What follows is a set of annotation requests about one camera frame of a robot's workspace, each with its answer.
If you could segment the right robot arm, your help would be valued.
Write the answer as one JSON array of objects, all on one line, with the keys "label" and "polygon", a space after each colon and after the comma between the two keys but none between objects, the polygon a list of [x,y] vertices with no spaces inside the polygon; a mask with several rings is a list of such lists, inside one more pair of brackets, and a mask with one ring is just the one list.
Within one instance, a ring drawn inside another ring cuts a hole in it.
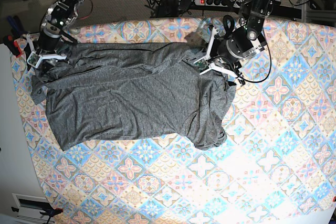
[{"label": "right robot arm", "polygon": [[27,68],[37,69],[44,62],[54,65],[64,61],[78,41],[66,29],[78,18],[78,7],[85,0],[56,0],[46,11],[39,26],[39,37],[25,35]]}]

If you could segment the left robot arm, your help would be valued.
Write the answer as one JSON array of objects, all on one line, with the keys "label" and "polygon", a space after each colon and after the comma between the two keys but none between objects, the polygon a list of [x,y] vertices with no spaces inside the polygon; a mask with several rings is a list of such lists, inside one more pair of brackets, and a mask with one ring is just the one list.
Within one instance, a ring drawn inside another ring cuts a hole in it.
[{"label": "left robot arm", "polygon": [[263,35],[264,21],[272,12],[274,0],[244,0],[238,12],[238,25],[230,15],[222,19],[224,34],[210,25],[209,42],[205,55],[193,62],[203,75],[211,70],[233,77],[241,85],[246,82],[262,83],[268,79],[272,60],[269,60],[267,75],[261,80],[247,80],[239,71],[243,60],[251,59],[269,47]]}]

